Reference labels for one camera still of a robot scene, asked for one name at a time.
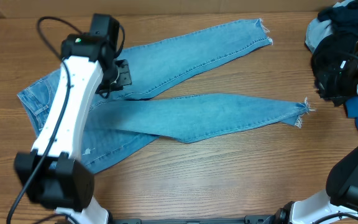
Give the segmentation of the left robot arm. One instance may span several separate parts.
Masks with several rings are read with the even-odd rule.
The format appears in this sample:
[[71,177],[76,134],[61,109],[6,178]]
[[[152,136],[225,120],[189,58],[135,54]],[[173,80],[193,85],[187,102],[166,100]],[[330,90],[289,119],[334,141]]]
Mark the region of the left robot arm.
[[56,52],[60,81],[47,120],[31,151],[14,160],[20,196],[71,223],[113,221],[94,198],[94,175],[80,157],[93,97],[107,98],[132,83],[128,62],[119,58],[124,41],[123,26],[107,14],[95,14],[88,32],[67,36]]

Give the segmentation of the light blue denim jeans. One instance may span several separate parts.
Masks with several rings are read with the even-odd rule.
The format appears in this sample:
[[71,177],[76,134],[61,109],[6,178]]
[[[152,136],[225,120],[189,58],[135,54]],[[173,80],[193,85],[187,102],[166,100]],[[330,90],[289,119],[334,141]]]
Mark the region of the light blue denim jeans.
[[181,143],[284,123],[302,126],[307,100],[285,101],[224,93],[213,82],[185,83],[272,45],[261,19],[240,19],[124,49],[132,84],[95,96],[81,143],[81,162],[98,173],[158,138]]

